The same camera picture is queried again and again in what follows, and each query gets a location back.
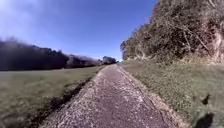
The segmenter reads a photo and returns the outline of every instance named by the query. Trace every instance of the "forest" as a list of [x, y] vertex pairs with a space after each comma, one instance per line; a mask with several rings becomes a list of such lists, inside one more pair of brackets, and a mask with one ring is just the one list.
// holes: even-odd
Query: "forest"
[[22, 43], [16, 39], [0, 41], [0, 71], [52, 70], [63, 68], [84, 68], [116, 63], [110, 57], [109, 62], [85, 56], [66, 55], [62, 51], [40, 48]]

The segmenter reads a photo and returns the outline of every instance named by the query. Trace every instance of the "wooded hillside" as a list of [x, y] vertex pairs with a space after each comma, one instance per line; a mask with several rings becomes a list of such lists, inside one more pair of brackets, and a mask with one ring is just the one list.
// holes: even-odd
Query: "wooded hillside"
[[223, 0], [159, 0], [150, 21], [121, 44], [123, 59], [181, 59], [189, 54], [222, 62]]
[[40, 48], [15, 39], [0, 40], [0, 71], [51, 70], [101, 65], [100, 60], [66, 55], [50, 48]]

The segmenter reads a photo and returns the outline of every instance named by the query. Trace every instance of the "paved path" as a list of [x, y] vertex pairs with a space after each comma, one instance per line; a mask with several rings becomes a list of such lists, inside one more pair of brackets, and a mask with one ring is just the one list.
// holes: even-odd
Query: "paved path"
[[41, 128], [173, 128], [150, 97], [116, 66], [104, 68], [70, 103], [53, 113]]

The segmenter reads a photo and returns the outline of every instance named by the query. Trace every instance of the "green field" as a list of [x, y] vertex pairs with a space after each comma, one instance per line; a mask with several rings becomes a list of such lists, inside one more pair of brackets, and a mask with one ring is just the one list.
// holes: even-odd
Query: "green field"
[[99, 70], [0, 72], [0, 128], [34, 127]]
[[[162, 65], [146, 61], [127, 61], [121, 66], [150, 92], [158, 94], [191, 126], [199, 128], [212, 122], [214, 128], [224, 127], [224, 66]], [[204, 105], [202, 101], [208, 95], [208, 105]]]

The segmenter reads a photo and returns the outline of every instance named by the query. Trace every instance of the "sky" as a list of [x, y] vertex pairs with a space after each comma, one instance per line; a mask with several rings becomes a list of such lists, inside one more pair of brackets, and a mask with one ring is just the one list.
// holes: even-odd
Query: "sky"
[[0, 0], [0, 38], [66, 54], [121, 60], [120, 44], [148, 22], [156, 0]]

